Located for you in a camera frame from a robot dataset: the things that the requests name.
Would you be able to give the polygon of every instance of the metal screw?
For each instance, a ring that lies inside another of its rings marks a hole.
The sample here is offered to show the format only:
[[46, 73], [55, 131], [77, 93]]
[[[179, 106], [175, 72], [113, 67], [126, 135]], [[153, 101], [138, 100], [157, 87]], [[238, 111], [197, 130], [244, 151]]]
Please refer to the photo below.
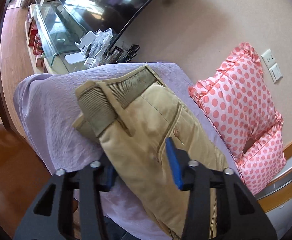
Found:
[[56, 175], [57, 176], [62, 176], [62, 175], [64, 175], [66, 173], [66, 171], [64, 170], [64, 169], [58, 169], [57, 171], [56, 171]]
[[234, 174], [234, 170], [231, 168], [225, 168], [223, 171], [226, 175], [233, 175]]
[[98, 168], [101, 165], [101, 163], [99, 161], [94, 161], [90, 164], [90, 166], [92, 168]]
[[188, 162], [188, 166], [191, 166], [191, 167], [197, 167], [198, 165], [199, 165], [199, 162], [196, 160], [190, 160]]

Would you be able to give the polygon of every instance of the light switch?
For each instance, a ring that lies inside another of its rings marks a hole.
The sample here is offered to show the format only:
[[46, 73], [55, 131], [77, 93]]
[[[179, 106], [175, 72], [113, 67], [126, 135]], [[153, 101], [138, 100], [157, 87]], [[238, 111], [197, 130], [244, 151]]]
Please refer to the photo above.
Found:
[[273, 66], [271, 66], [269, 68], [269, 72], [273, 78], [274, 83], [276, 83], [277, 81], [279, 81], [283, 77], [283, 75], [280, 71], [280, 68], [278, 66], [278, 63], [275, 63]]

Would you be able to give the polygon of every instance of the purple blanket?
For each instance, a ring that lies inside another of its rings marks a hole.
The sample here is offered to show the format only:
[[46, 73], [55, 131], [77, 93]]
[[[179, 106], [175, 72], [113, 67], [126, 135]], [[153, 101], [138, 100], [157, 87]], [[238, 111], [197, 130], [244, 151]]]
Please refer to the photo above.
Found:
[[[50, 173], [59, 168], [67, 172], [82, 169], [102, 154], [98, 144], [84, 138], [72, 127], [73, 121], [80, 114], [75, 89], [87, 80], [120, 77], [141, 65], [143, 63], [103, 65], [68, 75], [35, 74], [18, 85], [14, 94], [15, 109], [29, 141]], [[188, 76], [173, 63], [149, 65], [195, 114], [209, 139], [237, 172], [224, 142], [188, 95], [187, 88], [192, 85]], [[137, 238], [171, 239], [149, 219], [140, 200], [120, 178], [110, 192], [101, 193], [101, 201], [104, 214]]]

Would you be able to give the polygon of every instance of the glass shelf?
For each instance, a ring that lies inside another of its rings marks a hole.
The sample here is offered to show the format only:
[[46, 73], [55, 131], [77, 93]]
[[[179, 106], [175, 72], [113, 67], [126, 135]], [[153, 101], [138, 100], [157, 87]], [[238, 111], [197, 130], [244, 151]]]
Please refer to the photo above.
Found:
[[80, 52], [75, 45], [87, 33], [57, 0], [36, 0], [34, 19], [50, 67], [58, 74], [87, 69], [84, 62], [70, 65], [65, 55]]

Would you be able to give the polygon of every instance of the plastic bag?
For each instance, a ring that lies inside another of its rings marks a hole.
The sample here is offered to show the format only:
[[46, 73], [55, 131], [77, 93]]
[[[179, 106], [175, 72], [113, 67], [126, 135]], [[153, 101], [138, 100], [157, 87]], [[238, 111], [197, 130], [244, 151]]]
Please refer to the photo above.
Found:
[[99, 30], [94, 34], [96, 35], [96, 39], [91, 44], [88, 55], [90, 58], [95, 58], [97, 54], [102, 56], [108, 50], [110, 42], [113, 38], [113, 31], [111, 28], [105, 30], [104, 32]]

